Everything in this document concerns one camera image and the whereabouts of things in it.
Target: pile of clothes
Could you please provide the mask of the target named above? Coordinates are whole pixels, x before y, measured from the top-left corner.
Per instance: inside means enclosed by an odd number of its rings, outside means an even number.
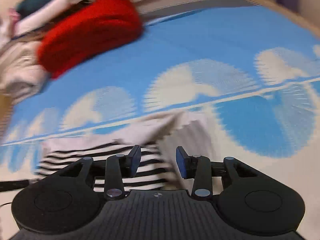
[[[143,30],[129,0],[23,0],[0,24],[0,90],[14,104]]]

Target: ribbed black surface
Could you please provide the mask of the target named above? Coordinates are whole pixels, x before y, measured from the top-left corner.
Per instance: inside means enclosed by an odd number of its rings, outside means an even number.
[[[295,232],[272,237],[252,236],[240,232],[227,225],[209,202],[193,200],[184,190],[133,190],[123,200],[107,202],[95,220],[74,232],[45,236],[23,229],[12,238],[12,240],[40,239],[302,240]]]

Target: bed sheet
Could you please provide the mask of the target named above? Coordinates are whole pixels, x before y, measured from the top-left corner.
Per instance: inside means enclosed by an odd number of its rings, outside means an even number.
[[[320,41],[261,6],[211,8],[146,26],[15,107],[0,180],[31,176],[47,138],[106,134],[173,108],[205,113],[213,160],[234,156],[297,190],[299,232],[320,229]]]

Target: mattress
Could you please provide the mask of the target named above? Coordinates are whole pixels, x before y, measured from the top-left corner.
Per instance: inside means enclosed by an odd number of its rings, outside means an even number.
[[[170,109],[201,112],[212,160],[234,156],[298,191],[306,203],[298,232],[316,240],[319,106],[320,41],[307,30],[262,6],[179,13],[18,104],[0,180],[32,174],[48,138],[107,134]]]

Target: red object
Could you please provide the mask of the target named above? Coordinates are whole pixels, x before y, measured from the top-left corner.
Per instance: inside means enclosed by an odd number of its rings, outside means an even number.
[[[97,0],[59,22],[44,37],[39,63],[52,78],[101,52],[138,38],[142,23],[129,0]]]

